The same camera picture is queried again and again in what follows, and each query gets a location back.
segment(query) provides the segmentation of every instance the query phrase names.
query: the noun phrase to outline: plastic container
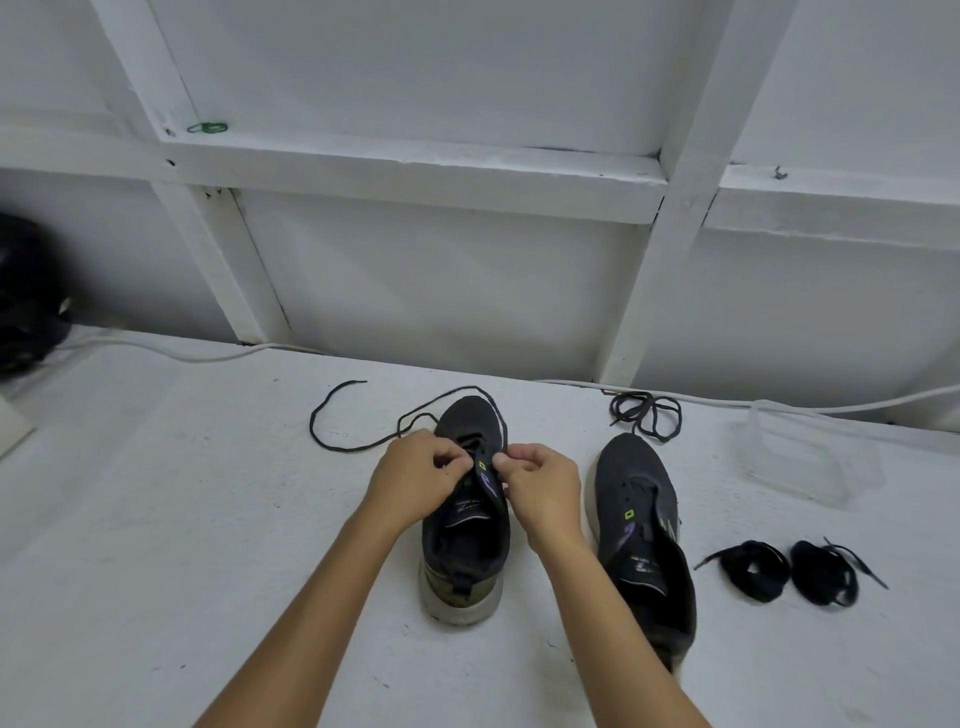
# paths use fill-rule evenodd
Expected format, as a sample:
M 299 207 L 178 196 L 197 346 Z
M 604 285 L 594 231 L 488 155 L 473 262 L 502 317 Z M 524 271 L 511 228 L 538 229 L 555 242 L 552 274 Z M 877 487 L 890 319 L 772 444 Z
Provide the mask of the plastic container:
M 747 470 L 782 491 L 842 508 L 883 486 L 876 446 L 860 423 L 757 400 L 740 431 Z

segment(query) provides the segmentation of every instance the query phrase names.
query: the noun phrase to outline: hand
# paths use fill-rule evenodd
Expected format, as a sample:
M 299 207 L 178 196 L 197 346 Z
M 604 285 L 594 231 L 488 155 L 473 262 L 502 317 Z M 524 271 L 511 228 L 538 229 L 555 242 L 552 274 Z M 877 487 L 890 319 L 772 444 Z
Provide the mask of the hand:
M 438 468 L 434 460 L 446 464 Z M 472 467 L 455 442 L 419 429 L 387 447 L 359 510 L 399 536 L 437 510 Z
M 493 466 L 507 483 L 505 494 L 530 547 L 540 556 L 543 547 L 554 541 L 584 540 L 575 462 L 544 445 L 514 444 L 507 447 L 506 455 L 493 456 Z

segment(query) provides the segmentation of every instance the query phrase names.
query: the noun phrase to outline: white table surface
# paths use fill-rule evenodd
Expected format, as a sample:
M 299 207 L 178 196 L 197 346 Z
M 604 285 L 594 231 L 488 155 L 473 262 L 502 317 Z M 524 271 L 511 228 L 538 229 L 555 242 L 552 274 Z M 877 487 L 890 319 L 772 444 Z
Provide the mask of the white table surface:
M 197 717 L 363 494 L 381 450 L 327 452 L 306 432 L 340 381 L 370 381 L 320 419 L 345 445 L 471 383 L 496 398 L 511 440 L 544 442 L 583 475 L 619 431 L 599 392 L 488 376 L 277 351 L 204 365 L 125 347 L 65 358 L 6 390 L 38 430 L 0 461 L 5 728 Z M 788 585 L 760 606 L 716 564 L 696 571 L 684 688 L 717 727 L 958 724 L 960 438 L 873 425 L 886 484 L 836 511 L 754 483 L 734 443 L 743 419 L 685 404 L 683 434 L 659 448 L 690 561 L 746 539 L 786 551 L 828 536 L 890 591 L 864 577 L 860 601 L 831 611 Z M 467 629 L 421 609 L 419 543 L 407 532 L 377 579 L 322 725 L 591 725 L 550 585 L 516 523 L 503 601 Z

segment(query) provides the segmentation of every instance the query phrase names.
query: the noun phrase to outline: shoelace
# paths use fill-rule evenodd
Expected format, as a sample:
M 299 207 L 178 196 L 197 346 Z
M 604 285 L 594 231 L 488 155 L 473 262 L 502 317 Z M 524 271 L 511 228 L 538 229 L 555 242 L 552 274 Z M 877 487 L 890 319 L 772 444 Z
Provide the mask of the shoelace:
M 613 397 L 613 399 L 610 400 L 610 414 L 611 417 L 613 417 L 611 426 L 617 423 L 633 423 L 634 426 L 630 431 L 633 432 L 634 435 L 636 435 L 636 431 L 639 430 L 647 437 L 652 437 L 659 443 L 668 443 L 680 434 L 680 428 L 684 423 L 684 415 L 683 412 L 681 412 L 680 403 L 672 397 L 654 397 L 650 392 L 641 392 L 639 390 L 635 392 L 608 392 L 604 390 L 604 394 Z M 661 410 L 677 415 L 677 424 L 673 432 L 668 435 L 661 435 L 657 431 L 657 420 Z M 643 426 L 643 419 L 648 414 L 651 415 L 653 420 L 652 426 L 649 429 Z
M 720 566 L 737 589 L 764 604 L 780 596 L 790 580 L 790 564 L 786 557 L 762 541 L 745 541 L 740 546 L 711 553 L 693 570 L 716 558 L 720 559 Z
M 333 452 L 363 452 L 363 451 L 365 451 L 365 450 L 369 450 L 369 449 L 376 448 L 376 447 L 379 446 L 379 445 L 383 445 L 384 443 L 393 440 L 395 437 L 402 437 L 402 436 L 405 435 L 407 432 L 409 432 L 411 429 L 413 429 L 413 426 L 417 423 L 417 420 L 420 420 L 420 419 L 422 419 L 422 418 L 424 418 L 424 417 L 430 418 L 431 420 L 433 420 L 433 424 L 436 425 L 437 422 L 438 422 L 438 420 L 437 420 L 436 417 L 434 417 L 434 415 L 433 415 L 431 412 L 420 412 L 420 411 L 421 411 L 424 407 L 429 407 L 429 406 L 430 406 L 431 404 L 433 404 L 434 402 L 437 402 L 437 401 L 439 401 L 439 400 L 442 400 L 444 397 L 449 397 L 449 396 L 452 395 L 452 394 L 455 394 L 455 393 L 457 393 L 457 392 L 463 392 L 463 391 L 465 391 L 465 390 L 467 390 L 467 389 L 472 389 L 472 390 L 474 390 L 474 391 L 476 391 L 476 392 L 479 392 L 479 393 L 480 393 L 481 395 L 483 395 L 484 398 L 486 398 L 486 400 L 490 403 L 490 406 L 493 408 L 493 411 L 496 413 L 496 419 L 500 422 L 500 427 L 501 427 L 501 429 L 503 430 L 503 447 L 504 447 L 504 448 L 507 447 L 507 442 L 508 442 L 508 440 L 507 440 L 507 423 L 506 423 L 506 421 L 503 419 L 503 415 L 500 414 L 500 408 L 496 406 L 496 401 L 494 401 L 493 397 L 491 397 L 489 393 L 487 393 L 486 391 L 484 391 L 484 390 L 481 389 L 480 387 L 474 386 L 474 385 L 472 385 L 472 384 L 468 384 L 468 385 L 463 386 L 463 387 L 456 387 L 455 389 L 451 389 L 449 392 L 444 392 L 443 394 L 438 395 L 437 397 L 433 398 L 432 400 L 426 401 L 426 402 L 424 402 L 423 404 L 421 404 L 421 405 L 419 405 L 419 406 L 417 406 L 417 407 L 414 407 L 414 408 L 413 408 L 412 410 L 410 410 L 409 412 L 405 412 L 404 414 L 400 415 L 399 418 L 397 418 L 397 420 L 396 420 L 396 432 L 392 432 L 392 433 L 390 433 L 389 435 L 387 435 L 386 437 L 380 438 L 380 439 L 377 440 L 375 443 L 370 443 L 369 445 L 359 445 L 359 446 L 357 446 L 357 447 L 355 447 L 355 448 L 340 448 L 340 447 L 338 447 L 338 446 L 336 446 L 336 445 L 329 445 L 328 443 L 325 443 L 323 440 L 321 440 L 321 439 L 317 436 L 317 433 L 314 431 L 314 424 L 317 422 L 317 416 L 320 414 L 321 410 L 324 409 L 324 407 L 327 406 L 327 404 L 330 402 L 330 400 L 333 398 L 333 396 L 334 396 L 335 394 L 337 394 L 337 392 L 339 392 L 339 391 L 340 391 L 341 389 L 343 389 L 344 387 L 349 387 L 351 384 L 366 384 L 366 383 L 367 383 L 367 381 L 366 381 L 365 379 L 350 379 L 349 381 L 341 382 L 340 384 L 338 384 L 337 386 L 335 386 L 333 389 L 331 389 L 331 390 L 329 391 L 329 393 L 326 395 L 326 399 L 324 399 L 324 401 L 322 401 L 322 402 L 320 403 L 320 405 L 319 405 L 315 410 L 313 410 L 313 412 L 310 413 L 310 422 L 309 422 L 309 425 L 308 425 L 308 428 L 309 428 L 309 430 L 310 430 L 310 437 L 312 437 L 312 438 L 313 438 L 313 441 L 314 441 L 315 443 L 317 443 L 317 445 L 319 445 L 321 448 L 323 448 L 323 449 L 328 449 L 328 450 L 331 450 L 331 451 L 333 451 Z M 419 414 L 417 414 L 417 416 L 416 416 L 413 420 L 411 420 L 410 423 L 409 423 L 407 426 L 401 427 L 401 425 L 403 424 L 403 421 L 404 421 L 406 418 L 408 418 L 408 417 L 410 417 L 411 415 L 416 414 L 416 413 L 418 413 L 418 412 L 419 412 Z
M 860 596 L 854 567 L 884 589 L 889 589 L 863 560 L 845 546 L 832 544 L 826 538 L 826 546 L 815 546 L 809 541 L 798 541 L 790 549 L 793 559 L 793 583 L 809 601 L 825 607 L 839 604 L 852 607 Z

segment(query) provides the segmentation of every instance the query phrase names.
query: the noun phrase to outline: black bag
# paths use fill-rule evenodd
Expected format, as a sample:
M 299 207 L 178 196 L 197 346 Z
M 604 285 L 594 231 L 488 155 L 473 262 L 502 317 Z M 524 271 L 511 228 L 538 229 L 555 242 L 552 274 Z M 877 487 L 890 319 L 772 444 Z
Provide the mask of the black bag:
M 69 305 L 49 236 L 0 214 L 0 374 L 29 368 L 63 341 Z

